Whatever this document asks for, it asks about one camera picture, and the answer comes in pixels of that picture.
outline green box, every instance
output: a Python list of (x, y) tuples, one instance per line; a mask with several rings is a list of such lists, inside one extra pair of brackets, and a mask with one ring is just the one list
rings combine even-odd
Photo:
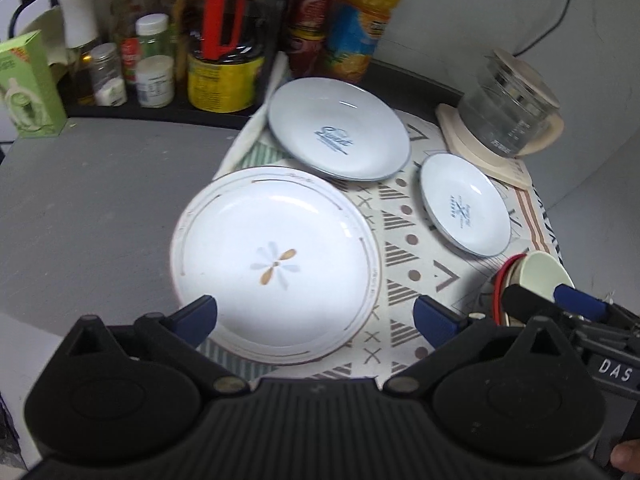
[(60, 134), (66, 113), (39, 30), (0, 43), (0, 95), (19, 137)]

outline white ceramic plate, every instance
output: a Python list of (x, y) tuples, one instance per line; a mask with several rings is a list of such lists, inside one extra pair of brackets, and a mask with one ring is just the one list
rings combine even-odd
[(269, 124), (296, 159), (345, 180), (383, 180), (411, 155), (409, 136), (393, 110), (335, 79), (302, 78), (279, 88)]
[(191, 200), (171, 272), (180, 304), (216, 298), (213, 341), (278, 365), (340, 348), (380, 290), (378, 247), (353, 203), (318, 177), (276, 166), (225, 175)]
[(476, 256), (503, 252), (511, 238), (509, 213), (491, 181), (457, 155), (429, 156), (420, 170), (424, 206), (452, 244)]

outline table surface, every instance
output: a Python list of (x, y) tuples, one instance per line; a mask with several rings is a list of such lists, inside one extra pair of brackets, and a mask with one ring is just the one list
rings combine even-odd
[(82, 314), (174, 312), (169, 242), (235, 130), (71, 119), (0, 164), (0, 312), (65, 335)]

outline white wall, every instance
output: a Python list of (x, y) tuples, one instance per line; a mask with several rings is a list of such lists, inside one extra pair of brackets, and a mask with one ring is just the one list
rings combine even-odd
[[(565, 0), (401, 0), (375, 57), (461, 90), (494, 46), (510, 52), (551, 25)], [(573, 0), (564, 23), (522, 56), (561, 103), (566, 131), (527, 157), (556, 204), (640, 124), (640, 0)]]
[(577, 288), (640, 314), (640, 128), (548, 211)]

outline person's finger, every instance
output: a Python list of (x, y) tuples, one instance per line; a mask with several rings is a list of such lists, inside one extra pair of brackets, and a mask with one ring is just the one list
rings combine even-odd
[(640, 474), (640, 440), (618, 444), (611, 452), (611, 465), (620, 471)]

